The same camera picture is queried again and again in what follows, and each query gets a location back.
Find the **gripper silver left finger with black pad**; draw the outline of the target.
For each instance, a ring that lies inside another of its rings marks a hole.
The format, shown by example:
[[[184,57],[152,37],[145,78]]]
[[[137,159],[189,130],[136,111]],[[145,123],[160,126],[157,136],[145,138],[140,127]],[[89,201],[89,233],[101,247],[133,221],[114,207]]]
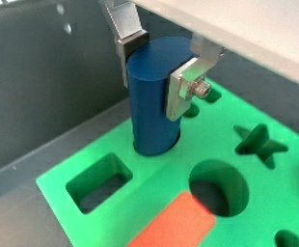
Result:
[[[133,51],[149,42],[149,33],[141,28],[136,5],[130,0],[97,0],[97,2],[114,37],[122,81],[128,87],[128,58]]]

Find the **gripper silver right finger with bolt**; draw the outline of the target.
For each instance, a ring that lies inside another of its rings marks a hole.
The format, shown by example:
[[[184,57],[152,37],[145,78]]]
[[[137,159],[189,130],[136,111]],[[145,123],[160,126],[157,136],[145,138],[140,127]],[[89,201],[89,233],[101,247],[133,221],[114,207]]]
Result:
[[[192,97],[204,99],[210,85],[205,74],[222,57],[225,49],[197,33],[192,34],[190,51],[196,57],[188,59],[169,74],[166,118],[174,122],[190,107]]]

